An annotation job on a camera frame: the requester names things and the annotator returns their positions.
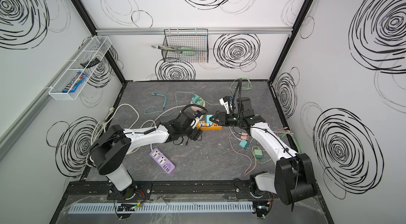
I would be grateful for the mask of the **orange power strip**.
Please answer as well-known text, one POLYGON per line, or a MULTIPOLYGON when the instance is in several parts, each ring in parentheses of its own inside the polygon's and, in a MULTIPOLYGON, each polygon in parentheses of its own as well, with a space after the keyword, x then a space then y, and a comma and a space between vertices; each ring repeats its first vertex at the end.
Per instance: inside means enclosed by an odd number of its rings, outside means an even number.
POLYGON ((219 131, 223 129, 222 126, 215 123, 206 123, 205 121, 199 121, 197 128, 202 131, 219 131))

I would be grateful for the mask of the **round pink power strip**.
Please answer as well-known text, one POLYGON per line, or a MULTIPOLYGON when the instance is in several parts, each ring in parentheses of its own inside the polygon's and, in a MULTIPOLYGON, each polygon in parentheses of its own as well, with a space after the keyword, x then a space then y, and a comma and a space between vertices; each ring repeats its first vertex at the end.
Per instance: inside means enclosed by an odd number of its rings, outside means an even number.
POLYGON ((198 95, 194 95, 192 97, 191 104, 195 104, 195 105, 202 106, 202 107, 206 106, 205 101, 198 95))

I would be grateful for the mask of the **teal plug adapter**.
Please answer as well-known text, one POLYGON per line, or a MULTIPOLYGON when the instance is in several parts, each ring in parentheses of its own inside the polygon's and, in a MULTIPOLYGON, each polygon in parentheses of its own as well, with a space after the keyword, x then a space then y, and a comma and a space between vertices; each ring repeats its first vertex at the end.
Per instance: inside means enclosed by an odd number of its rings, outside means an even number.
POLYGON ((206 124, 211 124, 211 123, 213 123, 210 119, 213 117, 213 115, 205 115, 204 116, 204 122, 206 123, 206 124))
POLYGON ((197 98, 200 98, 198 95, 194 95, 191 99, 192 104, 196 104, 197 98))

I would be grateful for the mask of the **green plug adapter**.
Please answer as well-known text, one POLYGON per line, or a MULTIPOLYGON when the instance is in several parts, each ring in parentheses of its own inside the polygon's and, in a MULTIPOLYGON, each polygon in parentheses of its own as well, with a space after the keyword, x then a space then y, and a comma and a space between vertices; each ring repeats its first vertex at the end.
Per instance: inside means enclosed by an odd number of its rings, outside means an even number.
POLYGON ((205 106, 205 101, 201 98, 197 98, 196 104, 200 106, 205 106))

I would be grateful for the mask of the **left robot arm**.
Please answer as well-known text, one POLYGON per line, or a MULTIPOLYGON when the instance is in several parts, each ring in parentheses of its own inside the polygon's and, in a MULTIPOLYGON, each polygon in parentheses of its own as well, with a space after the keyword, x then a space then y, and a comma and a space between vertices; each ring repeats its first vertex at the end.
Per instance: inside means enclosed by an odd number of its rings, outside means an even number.
POLYGON ((106 176, 120 192, 133 185, 133 179, 123 165, 129 151, 150 144, 164 144, 187 137, 196 141, 202 134, 197 123, 205 112, 180 111, 178 116, 157 126, 123 129, 119 125, 109 128, 89 151, 89 158, 100 175, 106 176))

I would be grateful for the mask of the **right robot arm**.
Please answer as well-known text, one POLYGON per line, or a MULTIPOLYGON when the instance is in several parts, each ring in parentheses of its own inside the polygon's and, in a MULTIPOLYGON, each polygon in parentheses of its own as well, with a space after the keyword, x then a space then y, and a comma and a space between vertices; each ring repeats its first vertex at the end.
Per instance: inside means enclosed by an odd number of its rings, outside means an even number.
POLYGON ((251 176, 253 195, 270 192, 285 205, 317 195, 318 187, 313 164, 305 153, 298 153, 285 144, 270 128, 263 117, 256 114, 248 97, 225 96, 219 100, 225 111, 210 121, 225 127, 239 127, 256 140, 276 165, 274 174, 262 172, 251 176))

